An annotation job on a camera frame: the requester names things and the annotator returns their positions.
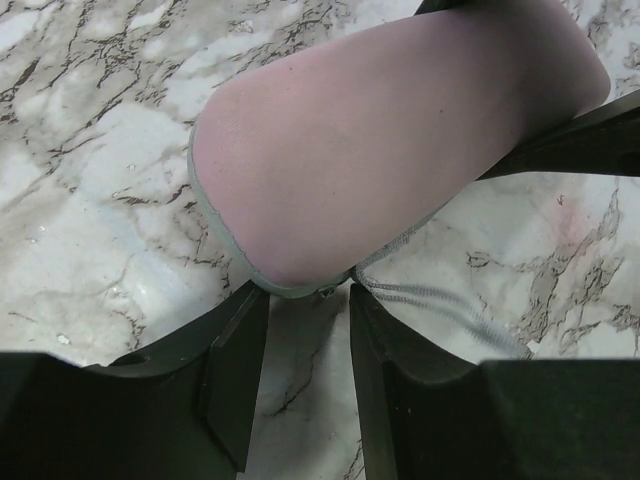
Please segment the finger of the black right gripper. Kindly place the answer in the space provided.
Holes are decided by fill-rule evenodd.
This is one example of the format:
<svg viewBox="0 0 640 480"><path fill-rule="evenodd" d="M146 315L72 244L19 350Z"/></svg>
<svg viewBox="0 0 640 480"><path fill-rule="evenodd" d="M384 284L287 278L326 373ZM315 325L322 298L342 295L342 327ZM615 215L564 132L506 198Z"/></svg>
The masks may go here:
<svg viewBox="0 0 640 480"><path fill-rule="evenodd" d="M636 90L545 132L515 148L481 178L526 172L637 177L639 97Z"/></svg>

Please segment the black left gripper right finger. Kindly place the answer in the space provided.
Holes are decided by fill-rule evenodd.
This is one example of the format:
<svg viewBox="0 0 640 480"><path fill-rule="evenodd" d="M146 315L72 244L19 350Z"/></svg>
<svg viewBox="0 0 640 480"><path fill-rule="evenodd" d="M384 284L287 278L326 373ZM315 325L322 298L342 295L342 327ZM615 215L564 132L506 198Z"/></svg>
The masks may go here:
<svg viewBox="0 0 640 480"><path fill-rule="evenodd" d="M635 359L469 363L350 290L370 479L635 479Z"/></svg>

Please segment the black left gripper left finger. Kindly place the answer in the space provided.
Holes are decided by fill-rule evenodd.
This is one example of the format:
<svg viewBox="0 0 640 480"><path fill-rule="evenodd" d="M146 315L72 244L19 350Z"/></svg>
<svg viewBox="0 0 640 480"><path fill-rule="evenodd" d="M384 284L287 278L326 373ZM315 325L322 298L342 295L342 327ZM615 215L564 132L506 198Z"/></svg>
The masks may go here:
<svg viewBox="0 0 640 480"><path fill-rule="evenodd" d="M246 468L269 297L244 286L107 366L1 356L5 479L233 479Z"/></svg>

